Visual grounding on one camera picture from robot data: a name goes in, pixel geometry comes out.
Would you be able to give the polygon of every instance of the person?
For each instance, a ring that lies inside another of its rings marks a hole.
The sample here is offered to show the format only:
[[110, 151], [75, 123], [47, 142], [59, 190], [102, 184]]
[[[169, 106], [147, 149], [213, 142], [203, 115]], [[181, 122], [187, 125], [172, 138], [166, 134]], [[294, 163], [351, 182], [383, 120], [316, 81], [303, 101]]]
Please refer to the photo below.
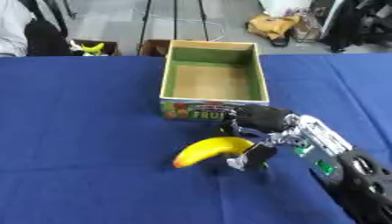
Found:
[[25, 56], [25, 27], [32, 14], [18, 0], [0, 0], [0, 11], [0, 57]]

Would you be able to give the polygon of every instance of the fruit box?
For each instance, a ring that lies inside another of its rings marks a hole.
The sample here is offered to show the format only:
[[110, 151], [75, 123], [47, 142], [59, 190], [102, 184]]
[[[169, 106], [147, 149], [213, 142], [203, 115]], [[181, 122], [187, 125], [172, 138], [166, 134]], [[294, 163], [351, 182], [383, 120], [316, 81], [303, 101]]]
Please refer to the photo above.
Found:
[[164, 117], [220, 120], [232, 107], [269, 102], [256, 44], [171, 42], [160, 92]]

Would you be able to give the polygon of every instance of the wall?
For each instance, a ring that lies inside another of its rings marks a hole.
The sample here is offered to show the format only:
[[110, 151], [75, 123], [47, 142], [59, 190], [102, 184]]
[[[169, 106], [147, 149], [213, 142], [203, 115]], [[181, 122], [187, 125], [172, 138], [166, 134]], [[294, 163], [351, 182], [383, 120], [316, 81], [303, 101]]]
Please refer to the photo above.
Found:
[[308, 8], [312, 0], [259, 0], [272, 17], [281, 17], [288, 9]]

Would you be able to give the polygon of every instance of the yellow banana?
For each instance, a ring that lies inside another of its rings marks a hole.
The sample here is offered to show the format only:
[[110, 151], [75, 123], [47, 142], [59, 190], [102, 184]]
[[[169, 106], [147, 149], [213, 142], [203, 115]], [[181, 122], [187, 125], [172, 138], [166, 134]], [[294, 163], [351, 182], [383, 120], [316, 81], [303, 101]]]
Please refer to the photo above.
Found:
[[100, 53], [104, 46], [105, 46], [104, 43], [100, 43], [98, 45], [91, 46], [91, 47], [81, 45], [81, 48], [85, 53]]
[[173, 165], [176, 168], [182, 168], [207, 158], [213, 158], [221, 153], [239, 155], [253, 144], [249, 140], [236, 136], [208, 138], [183, 149], [174, 159]]

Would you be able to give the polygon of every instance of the blue tablecloth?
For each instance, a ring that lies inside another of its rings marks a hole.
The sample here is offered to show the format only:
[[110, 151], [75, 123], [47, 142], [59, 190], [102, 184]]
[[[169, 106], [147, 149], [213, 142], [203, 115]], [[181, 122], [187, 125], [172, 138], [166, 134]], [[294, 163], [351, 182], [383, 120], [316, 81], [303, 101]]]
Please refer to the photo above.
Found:
[[[262, 56], [271, 105], [390, 164], [391, 54]], [[353, 223], [290, 149], [270, 173], [173, 169], [214, 124], [165, 120], [163, 59], [0, 59], [0, 223]]]

